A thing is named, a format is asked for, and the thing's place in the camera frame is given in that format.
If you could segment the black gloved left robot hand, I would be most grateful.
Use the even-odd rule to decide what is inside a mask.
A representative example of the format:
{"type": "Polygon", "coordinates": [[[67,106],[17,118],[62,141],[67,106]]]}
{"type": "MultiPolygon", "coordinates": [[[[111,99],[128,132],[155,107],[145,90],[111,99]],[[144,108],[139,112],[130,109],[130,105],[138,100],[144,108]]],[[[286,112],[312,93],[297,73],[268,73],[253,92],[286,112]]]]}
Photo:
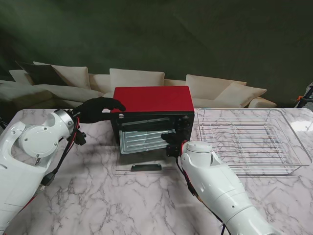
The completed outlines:
{"type": "Polygon", "coordinates": [[[74,117],[78,117],[81,123],[90,124],[100,121],[111,120],[113,113],[104,113],[103,110],[118,109],[125,111],[126,107],[118,100],[108,97],[98,97],[87,100],[78,107],[72,109],[71,113],[74,117]]]}

